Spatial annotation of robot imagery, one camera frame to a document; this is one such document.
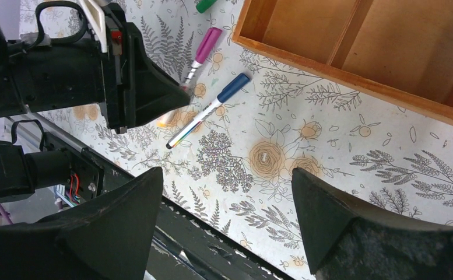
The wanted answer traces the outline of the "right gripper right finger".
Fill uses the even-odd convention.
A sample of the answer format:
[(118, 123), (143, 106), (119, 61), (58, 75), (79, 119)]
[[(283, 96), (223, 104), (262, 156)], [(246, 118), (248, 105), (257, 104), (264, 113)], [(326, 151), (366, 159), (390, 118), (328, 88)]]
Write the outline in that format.
[(453, 279), (453, 226), (387, 211), (302, 168), (292, 193), (317, 279)]

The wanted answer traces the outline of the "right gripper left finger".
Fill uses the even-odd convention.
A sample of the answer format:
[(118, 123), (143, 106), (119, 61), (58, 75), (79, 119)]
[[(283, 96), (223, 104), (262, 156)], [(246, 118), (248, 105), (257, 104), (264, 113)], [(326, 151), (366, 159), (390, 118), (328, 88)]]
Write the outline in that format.
[(143, 279), (163, 192), (154, 167), (34, 223), (0, 227), (0, 279)]

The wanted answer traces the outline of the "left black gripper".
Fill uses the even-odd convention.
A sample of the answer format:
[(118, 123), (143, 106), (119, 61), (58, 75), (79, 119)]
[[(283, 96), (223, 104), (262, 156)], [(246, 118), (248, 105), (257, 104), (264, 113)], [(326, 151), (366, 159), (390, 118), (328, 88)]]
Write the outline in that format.
[(189, 105), (188, 93), (147, 56), (141, 32), (119, 4), (103, 7), (107, 53), (79, 3), (43, 2), (35, 14), (52, 7), (75, 10), (79, 30), (51, 39), (39, 25), (33, 42), (8, 42), (9, 115), (100, 103), (108, 127), (121, 132)]

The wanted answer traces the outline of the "white pen magenta cap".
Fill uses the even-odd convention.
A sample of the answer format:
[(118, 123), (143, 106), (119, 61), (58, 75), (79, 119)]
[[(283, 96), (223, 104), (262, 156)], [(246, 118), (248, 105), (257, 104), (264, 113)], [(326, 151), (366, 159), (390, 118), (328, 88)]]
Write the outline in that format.
[[(218, 39), (222, 35), (222, 30), (218, 29), (217, 27), (210, 27), (207, 29), (204, 38), (200, 42), (194, 59), (191, 62), (190, 70), (187, 73), (186, 77), (184, 78), (184, 81), (180, 84), (180, 88), (188, 94), (188, 97), (190, 99), (191, 95), (188, 93), (188, 88), (190, 87), (190, 84), (197, 73), (198, 69), (205, 63), (206, 57), (210, 54), (212, 48), (215, 46), (217, 43)], [(156, 127), (157, 128), (165, 128), (168, 126), (168, 124), (173, 120), (173, 118), (177, 115), (179, 115), (179, 112), (182, 108), (188, 106), (189, 104), (185, 106), (181, 106), (175, 110), (171, 110), (168, 113), (162, 115), (157, 119), (156, 122)]]

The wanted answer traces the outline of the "white pen blue cap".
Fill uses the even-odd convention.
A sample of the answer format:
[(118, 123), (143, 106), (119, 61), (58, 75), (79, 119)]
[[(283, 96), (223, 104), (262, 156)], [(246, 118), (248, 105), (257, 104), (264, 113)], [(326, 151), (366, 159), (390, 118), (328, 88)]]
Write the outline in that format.
[(190, 133), (199, 127), (217, 108), (228, 101), (239, 90), (251, 81), (251, 78), (245, 73), (237, 75), (222, 91), (198, 113), (187, 125), (185, 125), (177, 134), (175, 134), (167, 143), (167, 149), (173, 149), (179, 145)]

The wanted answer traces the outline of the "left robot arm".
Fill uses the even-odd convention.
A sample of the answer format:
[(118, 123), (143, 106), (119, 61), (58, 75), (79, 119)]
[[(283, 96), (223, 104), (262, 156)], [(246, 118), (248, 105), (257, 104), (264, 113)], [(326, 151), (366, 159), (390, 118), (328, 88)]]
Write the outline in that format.
[(111, 1), (52, 1), (36, 6), (38, 30), (8, 40), (0, 28), (0, 118), (16, 116), (0, 141), (0, 203), (77, 179), (71, 155), (40, 139), (26, 153), (17, 128), (35, 113), (101, 105), (118, 134), (189, 104), (179, 83), (146, 54), (142, 34)]

